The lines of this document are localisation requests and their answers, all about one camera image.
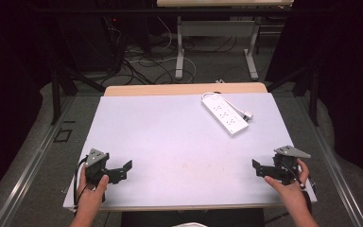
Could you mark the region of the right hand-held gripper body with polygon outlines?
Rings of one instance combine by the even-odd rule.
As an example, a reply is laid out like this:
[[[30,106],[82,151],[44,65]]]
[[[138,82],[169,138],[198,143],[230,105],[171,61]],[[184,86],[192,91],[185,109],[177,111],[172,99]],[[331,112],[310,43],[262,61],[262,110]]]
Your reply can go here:
[[[293,180],[299,179],[298,158],[310,158],[311,155],[292,146],[276,148],[273,162],[276,168],[276,179],[283,185],[289,185]]]

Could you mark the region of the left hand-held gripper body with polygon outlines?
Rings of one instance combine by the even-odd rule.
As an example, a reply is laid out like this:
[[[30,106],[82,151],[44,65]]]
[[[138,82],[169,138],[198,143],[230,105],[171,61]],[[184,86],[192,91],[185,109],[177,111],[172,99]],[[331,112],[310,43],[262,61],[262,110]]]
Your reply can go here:
[[[92,148],[85,163],[85,177],[88,184],[98,185],[101,178],[106,174],[106,163],[109,154]]]

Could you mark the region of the person's right hand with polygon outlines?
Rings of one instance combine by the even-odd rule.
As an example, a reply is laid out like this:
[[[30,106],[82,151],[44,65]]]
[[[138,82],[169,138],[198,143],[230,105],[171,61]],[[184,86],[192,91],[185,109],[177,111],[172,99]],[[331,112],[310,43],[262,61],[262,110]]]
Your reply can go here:
[[[264,178],[265,182],[278,192],[290,214],[293,214],[294,211],[308,210],[306,198],[303,195],[303,186],[307,181],[309,169],[301,159],[298,159],[297,162],[300,167],[299,182],[294,181],[289,185],[283,185],[269,176]]]

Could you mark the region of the person's left hand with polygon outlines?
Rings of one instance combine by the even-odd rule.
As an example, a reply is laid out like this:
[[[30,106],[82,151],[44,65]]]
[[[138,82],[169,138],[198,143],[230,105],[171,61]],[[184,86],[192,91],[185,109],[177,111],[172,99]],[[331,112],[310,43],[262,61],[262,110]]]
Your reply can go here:
[[[98,186],[89,186],[86,180],[86,166],[82,167],[78,188],[78,217],[95,217],[101,206],[102,198],[107,190],[108,183],[109,177],[107,175],[103,175],[98,183]]]

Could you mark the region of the white table mat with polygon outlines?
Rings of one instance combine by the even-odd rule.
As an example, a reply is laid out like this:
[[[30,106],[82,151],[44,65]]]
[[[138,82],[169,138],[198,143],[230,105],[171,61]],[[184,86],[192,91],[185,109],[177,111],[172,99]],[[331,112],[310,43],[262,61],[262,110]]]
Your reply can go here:
[[[132,163],[126,180],[111,185],[102,207],[111,211],[265,207],[278,194],[258,177],[252,161],[269,166],[290,135],[269,93],[227,94],[253,114],[229,135],[199,95],[104,96],[82,154],[107,152],[109,169]]]

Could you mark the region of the white power strip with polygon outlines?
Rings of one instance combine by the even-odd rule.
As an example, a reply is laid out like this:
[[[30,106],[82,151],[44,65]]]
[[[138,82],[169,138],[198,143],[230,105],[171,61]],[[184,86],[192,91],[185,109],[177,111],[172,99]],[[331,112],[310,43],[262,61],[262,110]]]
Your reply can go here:
[[[201,104],[230,136],[245,130],[249,124],[219,94],[204,94]]]

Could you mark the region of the black metal stand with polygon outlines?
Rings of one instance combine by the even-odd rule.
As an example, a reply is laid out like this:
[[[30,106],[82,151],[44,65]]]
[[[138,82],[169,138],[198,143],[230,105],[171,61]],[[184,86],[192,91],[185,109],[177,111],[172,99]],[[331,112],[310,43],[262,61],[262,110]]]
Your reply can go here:
[[[74,80],[96,89],[98,92],[104,92],[106,88],[98,83],[83,76],[79,71],[66,65],[55,66],[51,69],[52,101],[53,101],[53,119],[51,124],[55,125],[61,117],[61,91],[67,96],[75,96],[78,92]]]
[[[320,70],[317,66],[301,67],[293,73],[267,85],[267,90],[272,92],[293,79],[299,80],[293,87],[293,96],[304,96],[306,91],[309,92],[308,116],[317,127],[319,125],[317,109],[320,79]]]

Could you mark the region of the person's white clothing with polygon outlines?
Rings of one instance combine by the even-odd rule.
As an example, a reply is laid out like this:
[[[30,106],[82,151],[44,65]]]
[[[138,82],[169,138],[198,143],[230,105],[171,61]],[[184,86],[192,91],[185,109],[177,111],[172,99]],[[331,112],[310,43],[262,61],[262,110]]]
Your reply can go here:
[[[187,222],[187,223],[177,224],[172,227],[208,227],[208,226],[198,222]]]

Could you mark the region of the desk with white metal legs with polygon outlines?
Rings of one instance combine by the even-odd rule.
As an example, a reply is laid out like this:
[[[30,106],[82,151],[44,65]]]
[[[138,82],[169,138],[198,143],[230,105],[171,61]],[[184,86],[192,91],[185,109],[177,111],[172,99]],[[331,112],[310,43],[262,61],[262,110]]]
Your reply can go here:
[[[157,0],[157,6],[165,9],[282,9],[291,6],[294,0]],[[259,28],[260,16],[250,16],[248,19],[231,20],[208,19],[187,21],[177,17],[178,56],[176,60],[175,79],[182,79],[185,61],[182,40],[187,36],[201,37],[249,37],[250,45],[244,50],[249,76],[258,80],[256,66],[252,57]]]

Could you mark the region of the aluminium floor rail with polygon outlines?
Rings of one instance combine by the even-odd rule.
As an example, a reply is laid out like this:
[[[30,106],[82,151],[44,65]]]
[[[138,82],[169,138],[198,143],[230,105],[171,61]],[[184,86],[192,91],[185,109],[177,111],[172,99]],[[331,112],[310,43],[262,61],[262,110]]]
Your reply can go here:
[[[320,147],[320,156],[322,157],[322,160],[326,165],[326,168],[329,172],[329,175],[331,176],[340,200],[342,201],[353,226],[363,227],[363,213],[354,198],[354,194],[351,188],[347,184],[346,179],[342,174],[342,169],[337,161],[334,152],[327,144],[325,138],[320,131],[320,128],[317,127],[313,123],[313,120],[310,118],[309,107],[306,105],[305,98],[297,97],[296,101],[301,109],[302,114],[304,115],[306,122],[309,124],[310,129],[315,135],[317,143]]]
[[[0,227],[64,227],[73,214],[62,206],[79,150],[77,124],[71,116],[75,99],[62,103],[62,115],[50,123],[43,104],[37,122],[0,183]]]

